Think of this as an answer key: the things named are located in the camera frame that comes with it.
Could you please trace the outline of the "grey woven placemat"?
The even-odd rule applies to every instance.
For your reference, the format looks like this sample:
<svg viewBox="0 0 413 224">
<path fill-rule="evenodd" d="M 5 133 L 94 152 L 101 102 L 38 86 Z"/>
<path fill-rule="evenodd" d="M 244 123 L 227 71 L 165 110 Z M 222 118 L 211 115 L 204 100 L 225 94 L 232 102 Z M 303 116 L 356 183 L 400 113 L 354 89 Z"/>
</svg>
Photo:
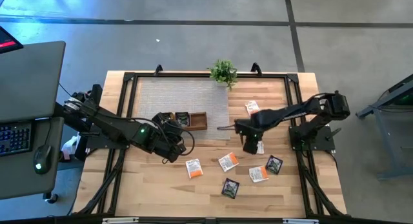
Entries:
<svg viewBox="0 0 413 224">
<path fill-rule="evenodd" d="M 197 140 L 229 140 L 228 90 L 206 77 L 140 77 L 134 115 L 150 119 L 159 112 L 206 112 L 207 129 L 193 131 Z"/>
</svg>

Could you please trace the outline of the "grey desk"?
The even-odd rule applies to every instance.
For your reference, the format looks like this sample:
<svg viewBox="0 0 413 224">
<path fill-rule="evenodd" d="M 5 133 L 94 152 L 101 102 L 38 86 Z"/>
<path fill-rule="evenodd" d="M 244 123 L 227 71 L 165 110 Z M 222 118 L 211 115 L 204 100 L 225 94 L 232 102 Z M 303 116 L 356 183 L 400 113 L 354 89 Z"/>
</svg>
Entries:
<svg viewBox="0 0 413 224">
<path fill-rule="evenodd" d="M 32 151 L 0 157 L 0 199 L 16 198 L 53 191 L 61 147 L 64 119 L 37 120 L 34 124 Z M 50 170 L 37 174 L 35 150 L 43 145 L 52 147 Z"/>
</svg>

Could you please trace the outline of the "black caster wheel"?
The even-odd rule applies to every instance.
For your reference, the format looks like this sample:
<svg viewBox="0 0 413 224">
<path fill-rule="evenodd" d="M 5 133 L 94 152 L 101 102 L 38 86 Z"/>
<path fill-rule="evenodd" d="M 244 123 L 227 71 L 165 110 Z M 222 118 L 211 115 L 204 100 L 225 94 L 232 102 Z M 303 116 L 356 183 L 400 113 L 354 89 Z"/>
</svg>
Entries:
<svg viewBox="0 0 413 224">
<path fill-rule="evenodd" d="M 47 202 L 49 204 L 53 204 L 59 199 L 59 196 L 57 194 L 52 193 L 52 192 L 46 192 L 46 193 L 43 194 L 43 199 L 44 199 L 45 202 Z"/>
</svg>

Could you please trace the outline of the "black backlit keyboard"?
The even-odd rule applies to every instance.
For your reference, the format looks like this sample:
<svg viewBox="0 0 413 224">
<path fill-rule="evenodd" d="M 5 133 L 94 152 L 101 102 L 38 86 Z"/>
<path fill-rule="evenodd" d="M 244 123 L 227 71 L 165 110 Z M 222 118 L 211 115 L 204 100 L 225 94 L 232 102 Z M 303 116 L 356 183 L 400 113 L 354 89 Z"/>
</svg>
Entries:
<svg viewBox="0 0 413 224">
<path fill-rule="evenodd" d="M 31 121 L 0 124 L 0 157 L 32 150 Z"/>
</svg>

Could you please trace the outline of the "black computer mouse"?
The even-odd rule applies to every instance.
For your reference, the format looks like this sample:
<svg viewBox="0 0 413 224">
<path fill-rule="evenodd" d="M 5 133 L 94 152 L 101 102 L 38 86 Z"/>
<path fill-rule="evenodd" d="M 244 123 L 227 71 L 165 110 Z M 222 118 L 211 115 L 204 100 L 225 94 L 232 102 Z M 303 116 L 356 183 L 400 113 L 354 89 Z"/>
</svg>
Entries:
<svg viewBox="0 0 413 224">
<path fill-rule="evenodd" d="M 36 174 L 46 174 L 51 169 L 52 147 L 42 145 L 34 152 L 33 165 Z"/>
</svg>

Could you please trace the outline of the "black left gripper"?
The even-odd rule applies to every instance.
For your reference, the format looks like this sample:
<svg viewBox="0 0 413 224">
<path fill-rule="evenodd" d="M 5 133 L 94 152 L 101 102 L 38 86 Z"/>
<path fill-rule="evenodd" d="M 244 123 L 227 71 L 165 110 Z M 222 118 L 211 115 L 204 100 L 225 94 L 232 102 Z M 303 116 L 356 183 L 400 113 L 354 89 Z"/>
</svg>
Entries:
<svg viewBox="0 0 413 224">
<path fill-rule="evenodd" d="M 155 134 L 155 140 L 151 145 L 152 153 L 168 155 L 167 160 L 173 163 L 186 151 L 186 146 L 182 144 L 182 129 L 172 127 L 170 132 L 164 134 L 158 128 L 152 127 L 152 130 Z"/>
</svg>

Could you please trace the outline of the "dark purple tea packet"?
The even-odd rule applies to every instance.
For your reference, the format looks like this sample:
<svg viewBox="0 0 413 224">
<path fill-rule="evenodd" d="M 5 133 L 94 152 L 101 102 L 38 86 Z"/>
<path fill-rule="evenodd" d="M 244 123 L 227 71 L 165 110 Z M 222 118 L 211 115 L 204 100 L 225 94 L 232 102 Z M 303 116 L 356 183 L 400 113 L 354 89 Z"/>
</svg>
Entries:
<svg viewBox="0 0 413 224">
<path fill-rule="evenodd" d="M 273 174 L 279 174 L 282 164 L 283 164 L 282 159 L 279 159 L 273 155 L 270 155 L 265 165 L 265 169 Z"/>
<path fill-rule="evenodd" d="M 239 182 L 226 178 L 223 184 L 221 194 L 226 197 L 235 199 L 237 192 L 238 192 L 238 188 L 239 188 Z"/>
<path fill-rule="evenodd" d="M 190 126 L 190 115 L 188 112 L 176 112 L 175 118 L 182 127 Z"/>
</svg>

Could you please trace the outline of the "black rectangular block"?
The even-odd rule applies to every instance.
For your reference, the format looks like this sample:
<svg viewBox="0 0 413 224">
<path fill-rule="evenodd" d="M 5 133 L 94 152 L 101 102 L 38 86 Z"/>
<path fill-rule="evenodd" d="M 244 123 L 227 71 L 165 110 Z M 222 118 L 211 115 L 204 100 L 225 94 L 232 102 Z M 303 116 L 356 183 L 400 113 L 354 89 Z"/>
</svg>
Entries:
<svg viewBox="0 0 413 224">
<path fill-rule="evenodd" d="M 92 91 L 90 93 L 90 98 L 94 101 L 95 104 L 100 104 L 101 96 L 103 93 L 103 89 L 99 84 L 92 85 Z"/>
</svg>

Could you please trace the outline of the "white plastic object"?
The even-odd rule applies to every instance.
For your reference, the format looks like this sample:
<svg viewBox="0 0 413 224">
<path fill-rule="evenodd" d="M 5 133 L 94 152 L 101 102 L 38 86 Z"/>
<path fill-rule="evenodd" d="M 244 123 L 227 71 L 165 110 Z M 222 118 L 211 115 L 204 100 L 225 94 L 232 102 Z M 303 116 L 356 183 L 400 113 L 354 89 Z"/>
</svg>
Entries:
<svg viewBox="0 0 413 224">
<path fill-rule="evenodd" d="M 63 146 L 61 151 L 63 152 L 63 159 L 70 160 L 70 155 L 74 155 L 81 137 L 79 135 L 72 136 Z"/>
</svg>

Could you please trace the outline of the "silver metal bracket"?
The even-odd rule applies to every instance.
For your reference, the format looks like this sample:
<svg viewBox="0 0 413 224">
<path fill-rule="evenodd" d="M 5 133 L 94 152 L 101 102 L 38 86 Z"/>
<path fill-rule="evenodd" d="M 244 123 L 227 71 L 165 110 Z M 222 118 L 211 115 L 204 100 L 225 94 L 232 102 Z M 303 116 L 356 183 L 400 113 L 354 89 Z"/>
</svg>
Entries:
<svg viewBox="0 0 413 224">
<path fill-rule="evenodd" d="M 103 218 L 101 224 L 132 224 L 139 223 L 139 217 Z"/>
<path fill-rule="evenodd" d="M 283 224 L 319 224 L 318 219 L 283 218 Z"/>
</svg>

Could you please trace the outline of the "green plant white pot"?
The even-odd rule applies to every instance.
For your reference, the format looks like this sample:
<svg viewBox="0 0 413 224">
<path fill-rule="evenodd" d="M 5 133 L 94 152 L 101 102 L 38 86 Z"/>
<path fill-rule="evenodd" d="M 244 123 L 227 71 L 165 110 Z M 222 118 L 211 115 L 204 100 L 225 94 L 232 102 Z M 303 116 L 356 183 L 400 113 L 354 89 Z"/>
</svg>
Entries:
<svg viewBox="0 0 413 224">
<path fill-rule="evenodd" d="M 214 79 L 217 85 L 223 85 L 232 90 L 237 83 L 237 69 L 231 60 L 218 59 L 207 70 L 210 72 L 210 78 Z"/>
</svg>

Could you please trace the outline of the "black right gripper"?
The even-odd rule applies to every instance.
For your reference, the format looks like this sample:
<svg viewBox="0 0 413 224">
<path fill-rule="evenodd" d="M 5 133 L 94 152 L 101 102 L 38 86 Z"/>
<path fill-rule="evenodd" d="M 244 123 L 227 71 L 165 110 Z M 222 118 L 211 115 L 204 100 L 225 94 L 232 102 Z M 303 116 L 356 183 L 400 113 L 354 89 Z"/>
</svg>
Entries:
<svg viewBox="0 0 413 224">
<path fill-rule="evenodd" d="M 218 127 L 218 130 L 235 130 L 236 134 L 249 135 L 263 133 L 261 122 L 263 120 L 263 113 L 256 112 L 248 119 L 235 119 L 234 124 L 228 126 Z"/>
</svg>

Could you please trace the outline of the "black device red screen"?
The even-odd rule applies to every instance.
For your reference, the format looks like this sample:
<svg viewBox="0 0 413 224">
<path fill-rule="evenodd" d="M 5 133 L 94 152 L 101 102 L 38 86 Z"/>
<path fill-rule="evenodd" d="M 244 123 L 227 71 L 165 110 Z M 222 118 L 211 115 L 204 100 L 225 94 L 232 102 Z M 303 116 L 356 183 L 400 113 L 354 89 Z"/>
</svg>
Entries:
<svg viewBox="0 0 413 224">
<path fill-rule="evenodd" d="M 0 54 L 19 50 L 24 46 L 8 33 L 2 26 L 0 26 Z"/>
</svg>

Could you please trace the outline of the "brown wooden compartment box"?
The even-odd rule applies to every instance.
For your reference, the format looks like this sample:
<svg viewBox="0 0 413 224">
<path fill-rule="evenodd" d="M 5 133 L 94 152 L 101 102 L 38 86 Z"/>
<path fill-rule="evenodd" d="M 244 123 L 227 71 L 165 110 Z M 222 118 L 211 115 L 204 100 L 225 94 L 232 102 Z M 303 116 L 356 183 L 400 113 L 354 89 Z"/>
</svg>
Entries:
<svg viewBox="0 0 413 224">
<path fill-rule="evenodd" d="M 198 130 L 206 130 L 208 128 L 206 112 L 193 112 L 193 113 L 189 113 L 189 115 L 190 115 L 190 126 L 183 127 L 185 130 L 198 131 Z"/>
</svg>

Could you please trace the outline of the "grey metal stand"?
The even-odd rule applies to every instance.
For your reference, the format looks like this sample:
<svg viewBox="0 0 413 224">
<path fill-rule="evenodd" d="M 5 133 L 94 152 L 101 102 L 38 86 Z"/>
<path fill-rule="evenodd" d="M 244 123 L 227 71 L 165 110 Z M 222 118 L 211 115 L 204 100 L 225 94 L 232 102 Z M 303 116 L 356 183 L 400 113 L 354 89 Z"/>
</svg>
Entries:
<svg viewBox="0 0 413 224">
<path fill-rule="evenodd" d="M 359 119 L 374 115 L 390 169 L 379 180 L 413 176 L 413 161 L 404 150 L 413 150 L 413 74 L 388 88 L 374 103 L 356 113 Z"/>
</svg>

